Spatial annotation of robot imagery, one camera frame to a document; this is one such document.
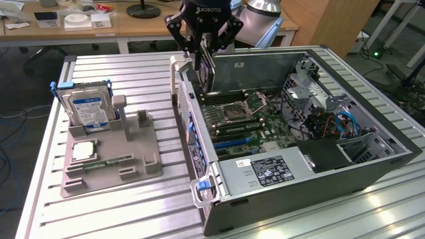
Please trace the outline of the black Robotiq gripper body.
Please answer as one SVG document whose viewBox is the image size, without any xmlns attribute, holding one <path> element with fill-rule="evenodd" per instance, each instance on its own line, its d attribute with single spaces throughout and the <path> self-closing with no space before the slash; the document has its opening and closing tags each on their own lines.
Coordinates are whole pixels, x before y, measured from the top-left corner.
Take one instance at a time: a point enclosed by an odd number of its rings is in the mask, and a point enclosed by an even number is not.
<svg viewBox="0 0 425 239">
<path fill-rule="evenodd" d="M 193 33 L 217 33 L 230 17 L 230 1 L 184 0 L 180 14 Z"/>
</svg>

